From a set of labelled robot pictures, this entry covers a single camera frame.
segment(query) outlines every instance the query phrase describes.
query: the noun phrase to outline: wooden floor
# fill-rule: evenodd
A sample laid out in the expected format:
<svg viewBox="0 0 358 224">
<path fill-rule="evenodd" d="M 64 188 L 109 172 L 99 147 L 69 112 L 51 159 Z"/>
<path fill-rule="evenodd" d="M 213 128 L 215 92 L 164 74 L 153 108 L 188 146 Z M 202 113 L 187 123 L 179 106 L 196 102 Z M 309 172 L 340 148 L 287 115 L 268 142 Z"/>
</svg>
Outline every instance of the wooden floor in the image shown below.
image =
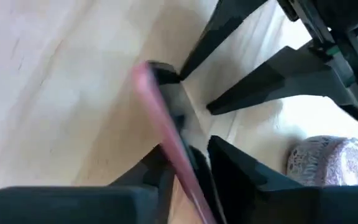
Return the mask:
<svg viewBox="0 0 358 224">
<path fill-rule="evenodd" d="M 131 168 L 159 137 L 133 94 L 129 70 L 146 59 L 179 70 L 215 4 L 0 0 L 0 188 L 104 185 Z M 297 48 L 308 38 L 275 1 L 247 18 L 185 81 L 203 130 L 279 171 L 288 148 L 308 136 L 358 137 L 358 123 L 322 97 L 221 116 L 205 110 L 284 45 Z M 199 223 L 177 182 L 174 192 L 171 222 Z"/>
</svg>

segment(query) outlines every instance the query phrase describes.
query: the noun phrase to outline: smartphone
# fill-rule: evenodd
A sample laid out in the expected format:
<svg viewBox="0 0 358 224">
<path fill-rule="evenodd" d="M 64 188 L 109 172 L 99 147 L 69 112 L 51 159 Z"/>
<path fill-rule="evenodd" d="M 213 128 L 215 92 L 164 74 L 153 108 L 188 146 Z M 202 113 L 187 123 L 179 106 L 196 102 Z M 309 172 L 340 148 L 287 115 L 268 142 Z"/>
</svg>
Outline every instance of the smartphone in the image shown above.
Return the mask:
<svg viewBox="0 0 358 224">
<path fill-rule="evenodd" d="M 222 223 L 219 222 L 222 215 L 221 209 L 217 208 L 219 203 L 213 179 L 206 161 L 202 160 L 208 138 L 179 77 L 177 80 L 172 77 L 175 72 L 161 73 L 172 69 L 167 67 L 169 65 L 155 62 L 142 62 L 136 66 L 132 71 L 135 90 L 162 137 L 164 154 L 203 223 Z"/>
</svg>

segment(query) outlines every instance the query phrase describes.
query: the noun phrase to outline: pink phone case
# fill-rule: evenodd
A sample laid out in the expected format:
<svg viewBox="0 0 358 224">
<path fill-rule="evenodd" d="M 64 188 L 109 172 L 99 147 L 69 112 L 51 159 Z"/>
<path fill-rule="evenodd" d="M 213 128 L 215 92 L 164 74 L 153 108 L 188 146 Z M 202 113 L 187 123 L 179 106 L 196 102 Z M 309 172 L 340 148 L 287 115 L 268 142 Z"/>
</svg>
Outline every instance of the pink phone case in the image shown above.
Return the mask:
<svg viewBox="0 0 358 224">
<path fill-rule="evenodd" d="M 133 69 L 132 76 L 136 92 L 144 103 L 154 127 L 162 136 L 162 148 L 172 163 L 183 190 L 195 205 L 203 223 L 216 223 L 186 154 L 185 146 L 158 89 L 150 65 L 142 62 Z"/>
</svg>

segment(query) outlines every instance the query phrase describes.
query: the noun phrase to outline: patterned fabric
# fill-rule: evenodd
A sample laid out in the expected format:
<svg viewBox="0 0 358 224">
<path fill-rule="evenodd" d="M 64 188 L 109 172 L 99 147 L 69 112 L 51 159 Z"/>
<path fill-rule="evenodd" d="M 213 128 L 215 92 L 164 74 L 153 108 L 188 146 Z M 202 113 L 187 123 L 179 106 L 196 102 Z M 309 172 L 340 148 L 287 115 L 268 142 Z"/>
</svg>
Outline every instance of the patterned fabric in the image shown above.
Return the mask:
<svg viewBox="0 0 358 224">
<path fill-rule="evenodd" d="M 292 150 L 287 176 L 308 186 L 358 185 L 358 139 L 315 136 Z"/>
</svg>

